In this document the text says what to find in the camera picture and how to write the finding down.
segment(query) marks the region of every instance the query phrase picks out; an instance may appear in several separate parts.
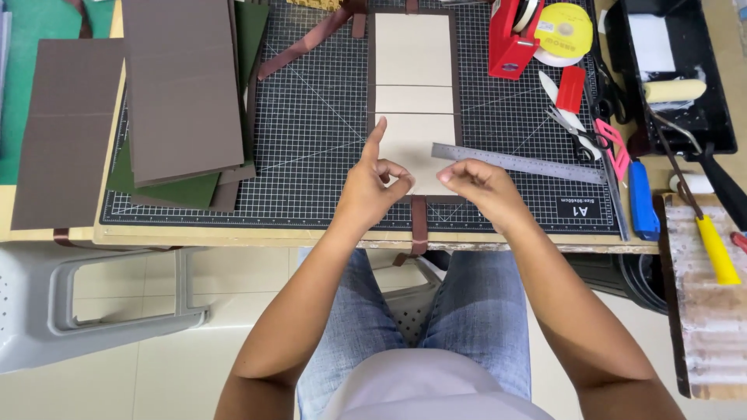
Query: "yellow handle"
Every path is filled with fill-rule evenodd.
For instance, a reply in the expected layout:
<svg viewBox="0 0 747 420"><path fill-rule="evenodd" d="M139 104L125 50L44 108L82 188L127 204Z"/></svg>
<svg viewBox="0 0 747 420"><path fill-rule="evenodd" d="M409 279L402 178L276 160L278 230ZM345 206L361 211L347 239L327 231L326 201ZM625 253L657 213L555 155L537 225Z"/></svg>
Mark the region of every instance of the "yellow handle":
<svg viewBox="0 0 747 420"><path fill-rule="evenodd" d="M735 270L734 265L731 264L731 259L729 259L729 253L726 251L724 242L716 231L713 222L710 221L710 217L704 214L703 220L696 217L695 222L698 224L698 229L701 231L703 245L705 245L705 250L708 252L708 257L710 258L710 263L713 265L713 270L716 272L716 281L719 282L720 285L742 284L740 277L737 275L737 270Z"/></svg>

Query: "tile floor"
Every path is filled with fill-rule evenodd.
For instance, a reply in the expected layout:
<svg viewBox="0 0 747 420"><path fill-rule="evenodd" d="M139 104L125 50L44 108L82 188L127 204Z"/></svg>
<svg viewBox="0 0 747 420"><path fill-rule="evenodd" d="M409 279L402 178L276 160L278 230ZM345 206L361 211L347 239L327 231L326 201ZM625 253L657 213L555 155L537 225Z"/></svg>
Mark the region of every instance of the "tile floor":
<svg viewBox="0 0 747 420"><path fill-rule="evenodd" d="M370 252L382 290L421 284L394 252ZM195 304L210 321L187 330L54 365L0 375L0 419L211 419L227 371L264 307L295 270L294 248L214 248L196 255ZM91 265L75 277L80 319L138 318L173 310L173 259ZM666 317L602 295L643 346L690 420L747 419L747 403L676 395ZM530 312L533 400L558 420L580 419L575 393Z"/></svg>

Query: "screwdriver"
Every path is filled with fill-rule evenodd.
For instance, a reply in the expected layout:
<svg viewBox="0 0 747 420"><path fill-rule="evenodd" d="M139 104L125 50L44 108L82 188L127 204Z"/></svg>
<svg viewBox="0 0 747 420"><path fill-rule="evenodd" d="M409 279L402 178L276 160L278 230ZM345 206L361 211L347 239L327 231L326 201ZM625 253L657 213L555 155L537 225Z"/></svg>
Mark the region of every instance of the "screwdriver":
<svg viewBox="0 0 747 420"><path fill-rule="evenodd" d="M648 112L651 113L651 116L655 119L663 120L661 116L655 114L654 111L651 110L651 107L648 107ZM666 155L672 163L672 167L675 169L677 177L680 179L680 186L685 191L687 201L690 206L692 206L692 209L695 210L695 223L698 225L703 245L705 246L706 252L708 252L708 258L713 266L713 270L716 272L716 281L720 285L742 284L739 275L737 275L737 270L734 269L734 264L732 264L731 259L729 259L729 253L726 250L726 246L721 240L718 231L716 231L716 227L713 225L710 217L708 217L707 214L703 214L703 210L698 206L695 197L692 195L692 192L690 192L690 187L687 186L680 165L675 160L675 154L672 152L669 142L664 137L661 127L659 127L658 123L654 122L654 128L656 128L661 144L664 146L664 150L666 150Z"/></svg>

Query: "white shirt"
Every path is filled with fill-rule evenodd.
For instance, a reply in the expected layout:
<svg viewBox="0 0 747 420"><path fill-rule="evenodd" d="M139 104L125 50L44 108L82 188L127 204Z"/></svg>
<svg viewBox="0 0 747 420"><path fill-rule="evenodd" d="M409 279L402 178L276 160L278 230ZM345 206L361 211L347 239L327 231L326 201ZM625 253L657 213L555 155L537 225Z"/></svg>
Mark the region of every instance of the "white shirt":
<svg viewBox="0 0 747 420"><path fill-rule="evenodd" d="M472 359L447 350L387 350L364 360L332 394L325 420L553 420L503 392Z"/></svg>

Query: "paint tray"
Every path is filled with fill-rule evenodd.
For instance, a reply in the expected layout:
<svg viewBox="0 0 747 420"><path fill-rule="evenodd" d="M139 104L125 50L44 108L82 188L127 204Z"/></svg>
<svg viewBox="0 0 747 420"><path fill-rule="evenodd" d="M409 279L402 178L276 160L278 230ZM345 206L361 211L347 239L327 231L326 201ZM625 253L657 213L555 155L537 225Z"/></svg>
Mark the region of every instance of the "paint tray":
<svg viewBox="0 0 747 420"><path fill-rule="evenodd" d="M640 51L636 55L633 33L641 39L642 19L652 19L651 23L644 21L649 25L646 29L660 28L661 31L653 33L663 36L649 37L643 45L639 42ZM645 111L643 83L677 78L700 78L708 88L694 102L656 104L654 110L692 132L703 149L706 143L713 143L715 153L737 151L737 140L700 0L619 0L610 8L604 24L613 69L623 76L628 109L638 125L627 142L632 156L665 154L657 140L651 116ZM671 57L668 57L669 51L665 54L651 51L662 43L665 49L671 49ZM692 158L695 147L682 134L669 127L663 127L663 130L675 153Z"/></svg>

